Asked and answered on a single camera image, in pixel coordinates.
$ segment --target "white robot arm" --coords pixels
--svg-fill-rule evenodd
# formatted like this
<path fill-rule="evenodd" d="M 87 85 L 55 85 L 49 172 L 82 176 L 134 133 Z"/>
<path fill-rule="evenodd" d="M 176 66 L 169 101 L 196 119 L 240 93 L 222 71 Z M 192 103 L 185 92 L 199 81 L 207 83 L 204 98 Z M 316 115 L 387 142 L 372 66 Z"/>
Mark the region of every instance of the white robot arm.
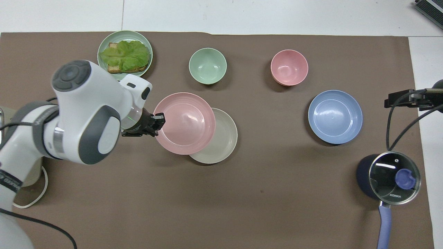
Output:
<path fill-rule="evenodd" d="M 148 81 L 128 74 L 120 82 L 98 65 L 72 61 L 52 78 L 58 105 L 32 102 L 17 111 L 0 144 L 0 208 L 11 211 L 21 183 L 42 157 L 95 164 L 123 136 L 156 136 L 163 113 L 143 106 L 152 89 Z M 0 214 L 0 249 L 33 248 L 14 218 Z"/>

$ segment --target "table surface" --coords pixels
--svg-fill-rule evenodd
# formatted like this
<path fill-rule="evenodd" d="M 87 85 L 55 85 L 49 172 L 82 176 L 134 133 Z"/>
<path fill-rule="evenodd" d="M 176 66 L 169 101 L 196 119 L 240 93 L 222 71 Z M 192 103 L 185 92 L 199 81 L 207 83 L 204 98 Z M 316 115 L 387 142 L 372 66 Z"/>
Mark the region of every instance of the table surface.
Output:
<path fill-rule="evenodd" d="M 118 30 L 407 36 L 416 89 L 432 87 L 443 78 L 443 31 L 414 10 L 413 1 L 22 0 L 5 1 L 0 9 L 0 32 Z M 443 155 L 438 149 L 442 125 L 439 113 L 420 121 L 434 245 L 439 249 L 443 248 L 439 168 Z"/>
<path fill-rule="evenodd" d="M 0 78 L 8 84 L 0 93 L 3 104 L 17 109 L 29 99 L 52 97 L 47 79 L 60 64 L 78 58 L 95 61 L 97 44 L 108 34 L 4 33 Z M 380 117 L 386 117 L 389 109 L 374 103 L 382 103 L 386 92 L 414 87 L 406 37 L 141 34 L 151 42 L 154 54 L 152 66 L 142 76 L 154 86 L 147 110 L 172 93 L 201 96 L 235 120 L 239 142 L 233 154 L 215 165 L 202 165 L 168 152 L 150 137 L 121 138 L 114 151 L 93 167 L 45 160 L 50 178 L 45 197 L 17 212 L 63 227 L 85 249 L 145 244 L 182 249 L 376 246 L 378 202 L 359 190 L 355 171 L 368 153 L 385 150 L 385 122 Z M 189 57 L 208 44 L 223 52 L 228 70 L 220 82 L 204 86 L 191 77 L 187 65 Z M 269 70 L 274 54 L 288 47 L 301 51 L 310 65 L 306 79 L 294 87 L 277 84 Z M 58 56 L 46 56 L 48 51 Z M 20 74 L 16 65 L 23 62 L 29 65 Z M 39 62 L 47 70 L 40 70 Z M 29 86 L 31 72 L 34 90 L 17 94 Z M 314 96 L 330 89 L 352 95 L 364 113 L 358 136 L 339 146 L 321 141 L 307 120 Z M 415 117 L 408 108 L 396 110 L 392 133 L 398 134 Z M 413 202 L 393 207 L 390 245 L 431 248 L 419 127 L 412 127 L 403 140 L 414 143 L 399 143 L 396 150 L 417 163 L 422 187 Z M 60 235 L 55 231 L 19 223 L 37 248 L 47 241 L 63 248 L 57 243 L 67 242 L 55 239 Z M 410 224 L 419 229 L 410 229 Z M 85 231 L 100 236 L 94 239 Z M 127 233 L 132 239 L 124 236 Z"/>

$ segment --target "pink plate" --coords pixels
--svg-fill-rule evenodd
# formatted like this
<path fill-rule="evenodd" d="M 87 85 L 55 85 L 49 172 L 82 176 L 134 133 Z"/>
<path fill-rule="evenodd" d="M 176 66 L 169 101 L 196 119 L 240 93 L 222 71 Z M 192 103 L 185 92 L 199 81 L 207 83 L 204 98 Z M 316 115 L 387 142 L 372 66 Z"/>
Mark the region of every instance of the pink plate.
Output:
<path fill-rule="evenodd" d="M 297 85 L 306 78 L 307 72 L 306 58 L 295 50 L 282 50 L 272 58 L 271 74 L 281 85 Z"/>
<path fill-rule="evenodd" d="M 214 112 L 204 99 L 195 94 L 171 94 L 160 101 L 154 113 L 164 113 L 166 120 L 155 138 L 172 153 L 197 153 L 214 135 Z"/>

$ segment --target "lettuce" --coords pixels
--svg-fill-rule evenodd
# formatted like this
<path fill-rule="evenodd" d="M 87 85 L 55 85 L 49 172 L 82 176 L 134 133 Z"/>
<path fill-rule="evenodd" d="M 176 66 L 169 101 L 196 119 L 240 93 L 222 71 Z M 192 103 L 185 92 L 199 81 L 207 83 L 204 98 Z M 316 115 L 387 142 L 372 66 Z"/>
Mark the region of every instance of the lettuce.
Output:
<path fill-rule="evenodd" d="M 99 53 L 100 58 L 110 66 L 119 66 L 121 70 L 133 70 L 148 64 L 149 51 L 139 41 L 121 41 L 117 48 L 108 47 Z"/>

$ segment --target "sandwich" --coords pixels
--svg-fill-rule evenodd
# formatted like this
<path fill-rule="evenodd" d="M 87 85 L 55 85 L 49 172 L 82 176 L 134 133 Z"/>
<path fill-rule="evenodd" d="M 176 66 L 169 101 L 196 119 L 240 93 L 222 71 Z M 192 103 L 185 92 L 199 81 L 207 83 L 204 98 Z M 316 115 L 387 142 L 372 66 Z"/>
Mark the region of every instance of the sandwich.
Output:
<path fill-rule="evenodd" d="M 111 74 L 142 72 L 149 62 L 149 50 L 139 41 L 109 43 L 99 55 Z"/>

